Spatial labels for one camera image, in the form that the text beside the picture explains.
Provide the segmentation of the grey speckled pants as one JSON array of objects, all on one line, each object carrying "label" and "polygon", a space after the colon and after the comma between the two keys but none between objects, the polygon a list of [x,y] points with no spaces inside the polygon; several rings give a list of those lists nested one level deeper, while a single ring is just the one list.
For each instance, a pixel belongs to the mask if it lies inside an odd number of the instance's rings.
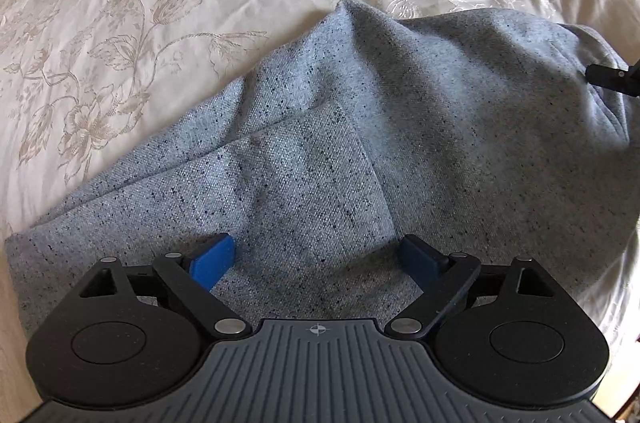
[{"label": "grey speckled pants", "polygon": [[238,254],[216,295],[248,320],[384,321],[419,293],[393,255],[413,233],[536,258],[609,339],[634,331],[639,102],[590,85],[592,64],[623,60],[583,26],[341,1],[6,241],[22,326],[102,256],[217,232]]}]

